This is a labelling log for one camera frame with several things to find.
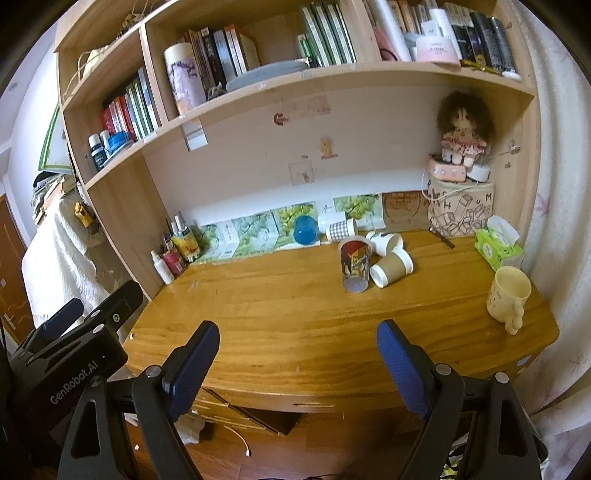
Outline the blue translucent plastic cup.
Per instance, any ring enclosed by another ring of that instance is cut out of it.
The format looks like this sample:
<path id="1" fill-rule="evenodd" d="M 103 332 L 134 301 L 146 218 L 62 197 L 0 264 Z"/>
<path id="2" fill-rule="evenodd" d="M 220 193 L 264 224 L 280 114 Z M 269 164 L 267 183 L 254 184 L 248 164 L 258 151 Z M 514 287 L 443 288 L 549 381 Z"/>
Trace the blue translucent plastic cup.
<path id="1" fill-rule="evenodd" d="M 294 241 L 308 246 L 318 241 L 318 222 L 310 215 L 298 216 L 294 221 Z"/>

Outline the red anime print cup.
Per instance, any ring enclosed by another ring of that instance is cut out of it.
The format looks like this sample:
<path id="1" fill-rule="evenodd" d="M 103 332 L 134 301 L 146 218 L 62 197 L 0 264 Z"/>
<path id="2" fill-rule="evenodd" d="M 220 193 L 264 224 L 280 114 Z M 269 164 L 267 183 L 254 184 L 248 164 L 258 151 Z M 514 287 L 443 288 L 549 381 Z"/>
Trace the red anime print cup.
<path id="1" fill-rule="evenodd" d="M 342 286 L 346 292 L 362 293 L 368 289 L 373 254 L 373 244 L 363 236 L 351 236 L 339 242 Z"/>

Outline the cream ceramic mug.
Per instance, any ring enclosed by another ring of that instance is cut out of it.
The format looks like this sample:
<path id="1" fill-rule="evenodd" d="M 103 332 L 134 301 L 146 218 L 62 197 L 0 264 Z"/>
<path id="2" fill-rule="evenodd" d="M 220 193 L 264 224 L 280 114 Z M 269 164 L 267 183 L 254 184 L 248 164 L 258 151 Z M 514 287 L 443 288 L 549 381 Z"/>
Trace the cream ceramic mug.
<path id="1" fill-rule="evenodd" d="M 486 300 L 489 315 L 502 323 L 507 333 L 516 335 L 523 326 L 525 304 L 532 293 L 529 277 L 512 266 L 500 267 Z"/>

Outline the red wall sticker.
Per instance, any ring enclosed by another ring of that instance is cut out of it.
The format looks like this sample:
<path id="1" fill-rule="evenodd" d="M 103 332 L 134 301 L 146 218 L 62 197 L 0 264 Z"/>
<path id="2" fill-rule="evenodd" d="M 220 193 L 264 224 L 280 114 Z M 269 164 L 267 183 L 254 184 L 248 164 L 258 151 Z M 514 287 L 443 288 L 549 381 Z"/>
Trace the red wall sticker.
<path id="1" fill-rule="evenodd" d="M 273 115 L 273 123 L 277 126 L 284 126 L 288 122 L 288 118 L 283 113 L 276 113 Z"/>

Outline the grey checkered paper cup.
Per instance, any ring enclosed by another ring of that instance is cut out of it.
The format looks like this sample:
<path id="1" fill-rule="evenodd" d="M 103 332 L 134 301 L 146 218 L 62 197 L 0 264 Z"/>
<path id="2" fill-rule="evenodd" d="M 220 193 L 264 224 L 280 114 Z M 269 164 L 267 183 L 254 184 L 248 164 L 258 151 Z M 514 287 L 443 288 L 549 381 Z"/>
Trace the grey checkered paper cup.
<path id="1" fill-rule="evenodd" d="M 356 236 L 356 219 L 349 218 L 332 223 L 325 234 L 331 243 L 339 243 L 344 239 Z"/>

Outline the green tissue pack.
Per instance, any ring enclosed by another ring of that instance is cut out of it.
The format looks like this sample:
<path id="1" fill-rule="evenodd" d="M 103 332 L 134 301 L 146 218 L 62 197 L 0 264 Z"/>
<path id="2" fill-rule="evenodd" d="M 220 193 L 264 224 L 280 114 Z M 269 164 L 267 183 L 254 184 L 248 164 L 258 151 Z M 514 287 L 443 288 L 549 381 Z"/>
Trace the green tissue pack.
<path id="1" fill-rule="evenodd" d="M 518 231 L 501 216 L 493 215 L 477 231 L 475 248 L 494 271 L 503 266 L 520 269 L 524 250 L 519 241 Z"/>

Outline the pink framed wall sticker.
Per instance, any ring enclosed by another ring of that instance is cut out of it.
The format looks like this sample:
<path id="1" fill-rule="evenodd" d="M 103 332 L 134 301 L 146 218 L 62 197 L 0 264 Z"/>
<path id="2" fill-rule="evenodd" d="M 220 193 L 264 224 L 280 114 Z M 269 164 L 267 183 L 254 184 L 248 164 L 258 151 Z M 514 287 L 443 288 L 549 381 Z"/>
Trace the pink framed wall sticker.
<path id="1" fill-rule="evenodd" d="M 290 163 L 288 172 L 290 172 L 290 181 L 293 186 L 315 183 L 315 173 L 311 161 Z"/>

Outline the grey plate on shelf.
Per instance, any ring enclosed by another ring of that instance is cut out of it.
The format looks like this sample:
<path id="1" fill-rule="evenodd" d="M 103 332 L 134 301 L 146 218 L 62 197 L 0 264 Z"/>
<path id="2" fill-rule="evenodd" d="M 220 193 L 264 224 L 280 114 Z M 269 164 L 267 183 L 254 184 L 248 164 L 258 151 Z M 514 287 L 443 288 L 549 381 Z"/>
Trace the grey plate on shelf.
<path id="1" fill-rule="evenodd" d="M 256 67 L 252 70 L 235 77 L 228 81 L 225 90 L 233 92 L 245 86 L 263 82 L 276 77 L 300 73 L 310 69 L 308 63 L 301 60 L 284 60 L 273 62 L 263 66 Z"/>

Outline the white bamboo print paper cup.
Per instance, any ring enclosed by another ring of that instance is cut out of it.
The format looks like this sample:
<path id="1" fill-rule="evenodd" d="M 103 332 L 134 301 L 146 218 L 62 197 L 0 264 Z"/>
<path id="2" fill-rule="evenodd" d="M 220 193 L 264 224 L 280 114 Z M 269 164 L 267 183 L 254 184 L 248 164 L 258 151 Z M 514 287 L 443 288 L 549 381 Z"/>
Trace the white bamboo print paper cup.
<path id="1" fill-rule="evenodd" d="M 374 253 L 380 257 L 404 247 L 404 240 L 399 233 L 370 231 L 366 234 L 366 239 L 372 244 Z"/>

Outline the black pen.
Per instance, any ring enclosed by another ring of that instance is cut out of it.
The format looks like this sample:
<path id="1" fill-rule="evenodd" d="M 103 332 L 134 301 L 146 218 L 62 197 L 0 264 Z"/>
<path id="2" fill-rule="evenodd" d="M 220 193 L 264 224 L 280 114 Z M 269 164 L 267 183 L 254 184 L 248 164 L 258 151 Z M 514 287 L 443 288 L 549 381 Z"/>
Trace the black pen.
<path id="1" fill-rule="evenodd" d="M 450 249 L 455 248 L 455 244 L 450 239 L 445 237 L 442 233 L 440 233 L 435 227 L 431 226 L 429 228 L 429 232 L 432 233 L 433 235 L 435 235 L 439 240 L 441 240 Z"/>

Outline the blue lid jar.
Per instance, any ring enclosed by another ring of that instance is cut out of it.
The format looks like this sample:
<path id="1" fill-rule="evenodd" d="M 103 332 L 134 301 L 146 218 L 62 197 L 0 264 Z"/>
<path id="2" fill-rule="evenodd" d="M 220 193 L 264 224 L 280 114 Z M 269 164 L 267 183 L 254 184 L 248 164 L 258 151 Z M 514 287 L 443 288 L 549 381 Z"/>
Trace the blue lid jar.
<path id="1" fill-rule="evenodd" d="M 125 131 L 117 132 L 111 135 L 108 139 L 108 152 L 109 156 L 113 157 L 125 149 L 131 147 L 133 141 L 129 138 Z"/>

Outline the white frosted plastic cup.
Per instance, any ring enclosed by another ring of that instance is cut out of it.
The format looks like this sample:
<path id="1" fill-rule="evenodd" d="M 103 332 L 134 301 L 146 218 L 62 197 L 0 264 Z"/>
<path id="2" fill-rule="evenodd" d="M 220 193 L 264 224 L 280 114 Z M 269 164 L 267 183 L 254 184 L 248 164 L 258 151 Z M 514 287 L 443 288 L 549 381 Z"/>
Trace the white frosted plastic cup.
<path id="1" fill-rule="evenodd" d="M 335 223 L 339 223 L 342 221 L 346 221 L 346 213 L 339 212 L 339 211 L 332 211 L 328 213 L 320 213 L 318 214 L 318 230 L 325 234 L 329 230 L 329 226 Z"/>

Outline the white purple floral cylinder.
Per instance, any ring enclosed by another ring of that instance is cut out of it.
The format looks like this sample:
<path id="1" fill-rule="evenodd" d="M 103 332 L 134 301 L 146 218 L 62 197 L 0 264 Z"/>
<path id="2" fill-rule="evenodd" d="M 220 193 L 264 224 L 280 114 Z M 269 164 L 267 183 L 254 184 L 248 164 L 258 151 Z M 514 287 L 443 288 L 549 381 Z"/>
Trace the white purple floral cylinder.
<path id="1" fill-rule="evenodd" d="M 192 46 L 181 42 L 164 51 L 164 61 L 172 95 L 180 115 L 204 104 L 204 85 L 197 70 Z"/>

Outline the brown kraft paper cup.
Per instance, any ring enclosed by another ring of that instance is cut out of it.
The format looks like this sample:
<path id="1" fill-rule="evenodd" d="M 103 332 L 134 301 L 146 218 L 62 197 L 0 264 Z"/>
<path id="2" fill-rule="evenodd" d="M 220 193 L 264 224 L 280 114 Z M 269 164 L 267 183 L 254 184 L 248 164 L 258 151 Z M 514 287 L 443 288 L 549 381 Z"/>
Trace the brown kraft paper cup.
<path id="1" fill-rule="evenodd" d="M 370 267 L 370 278 L 377 287 L 386 288 L 414 272 L 414 262 L 403 248 L 394 248 Z"/>

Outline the pink rectangular device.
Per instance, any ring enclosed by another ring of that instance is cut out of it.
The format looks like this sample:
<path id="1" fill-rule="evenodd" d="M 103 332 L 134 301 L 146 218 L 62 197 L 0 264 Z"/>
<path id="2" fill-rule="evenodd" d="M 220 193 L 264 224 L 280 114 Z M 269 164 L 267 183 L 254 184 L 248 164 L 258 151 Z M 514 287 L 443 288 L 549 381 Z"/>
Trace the pink rectangular device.
<path id="1" fill-rule="evenodd" d="M 464 183 L 467 171 L 464 165 L 444 162 L 440 156 L 431 154 L 427 162 L 427 173 L 440 181 Z"/>

